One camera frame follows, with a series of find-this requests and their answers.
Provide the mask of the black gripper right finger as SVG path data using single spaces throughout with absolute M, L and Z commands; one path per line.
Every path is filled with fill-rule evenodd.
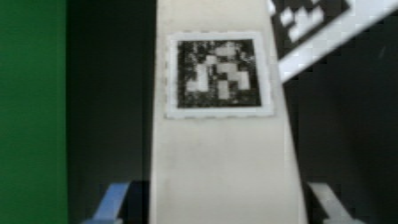
M 324 224 L 366 224 L 352 217 L 329 184 L 309 182 L 308 185 L 327 214 Z

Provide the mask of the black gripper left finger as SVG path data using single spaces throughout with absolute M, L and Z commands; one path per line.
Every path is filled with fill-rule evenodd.
M 128 188 L 130 188 L 128 182 L 110 184 L 94 215 L 82 222 L 82 224 L 123 224 L 123 218 L 119 217 L 119 212 L 123 209 Z

